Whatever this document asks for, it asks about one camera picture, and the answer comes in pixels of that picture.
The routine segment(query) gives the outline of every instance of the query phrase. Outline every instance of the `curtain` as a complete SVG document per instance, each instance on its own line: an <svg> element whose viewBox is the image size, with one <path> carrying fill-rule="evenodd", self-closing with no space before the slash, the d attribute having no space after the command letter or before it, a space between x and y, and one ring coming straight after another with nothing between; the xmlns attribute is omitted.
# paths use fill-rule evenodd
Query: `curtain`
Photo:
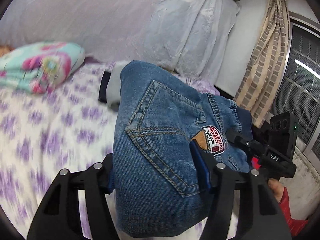
<svg viewBox="0 0 320 240"><path fill-rule="evenodd" d="M289 28L286 0L269 0L259 40L234 97L238 106L251 112L257 127L263 124L281 82Z"/></svg>

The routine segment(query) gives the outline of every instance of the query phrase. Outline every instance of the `silver screw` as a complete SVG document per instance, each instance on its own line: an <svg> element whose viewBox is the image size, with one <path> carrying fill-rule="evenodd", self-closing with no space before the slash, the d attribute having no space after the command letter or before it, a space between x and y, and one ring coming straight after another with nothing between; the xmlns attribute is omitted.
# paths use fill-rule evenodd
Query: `silver screw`
<svg viewBox="0 0 320 240"><path fill-rule="evenodd" d="M102 163L95 163L93 165L93 167L96 169L96 170L100 170L102 168Z"/></svg>
<svg viewBox="0 0 320 240"><path fill-rule="evenodd" d="M223 170L226 167L224 163L217 163L217 168Z"/></svg>
<svg viewBox="0 0 320 240"><path fill-rule="evenodd" d="M259 175L259 171L256 170L256 169L253 169L253 170L251 170L251 174L252 174L253 176L258 176L258 175Z"/></svg>
<svg viewBox="0 0 320 240"><path fill-rule="evenodd" d="M67 169L62 169L59 173L62 176L67 175L68 174L68 170Z"/></svg>

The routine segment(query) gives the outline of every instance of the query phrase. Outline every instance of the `red and white patch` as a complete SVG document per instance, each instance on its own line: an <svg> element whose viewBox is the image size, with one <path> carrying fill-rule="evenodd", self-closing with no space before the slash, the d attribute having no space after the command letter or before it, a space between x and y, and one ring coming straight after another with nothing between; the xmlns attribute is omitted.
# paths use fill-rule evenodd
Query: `red and white patch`
<svg viewBox="0 0 320 240"><path fill-rule="evenodd" d="M207 145L209 147L209 151L213 155L218 155L223 153L225 146L219 130L211 125L204 126L202 127L202 129L204 130L204 134L207 139Z"/></svg>

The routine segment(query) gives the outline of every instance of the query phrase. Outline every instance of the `denim fabric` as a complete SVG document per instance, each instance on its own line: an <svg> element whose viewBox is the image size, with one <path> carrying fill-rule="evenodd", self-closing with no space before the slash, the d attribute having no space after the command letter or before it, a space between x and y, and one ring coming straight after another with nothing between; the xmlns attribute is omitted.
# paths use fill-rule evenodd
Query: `denim fabric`
<svg viewBox="0 0 320 240"><path fill-rule="evenodd" d="M121 230L138 238L176 236L208 215L212 195L199 190L189 149L207 125L225 144L215 158L248 172L245 153L225 137L230 127L242 131L235 102L198 93L153 64L132 61L122 70L113 155Z"/></svg>

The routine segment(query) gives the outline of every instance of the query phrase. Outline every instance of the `red sleeve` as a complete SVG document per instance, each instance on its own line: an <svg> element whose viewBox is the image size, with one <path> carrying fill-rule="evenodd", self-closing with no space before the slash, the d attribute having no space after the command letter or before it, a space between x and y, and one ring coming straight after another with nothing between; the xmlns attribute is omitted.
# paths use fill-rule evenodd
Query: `red sleeve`
<svg viewBox="0 0 320 240"><path fill-rule="evenodd" d="M298 233L305 227L307 220L296 220L291 218L290 207L289 207L289 195L286 187L284 187L284 192L282 199L279 203L280 208L284 214L285 220L290 228L290 233L292 236L297 236Z"/></svg>

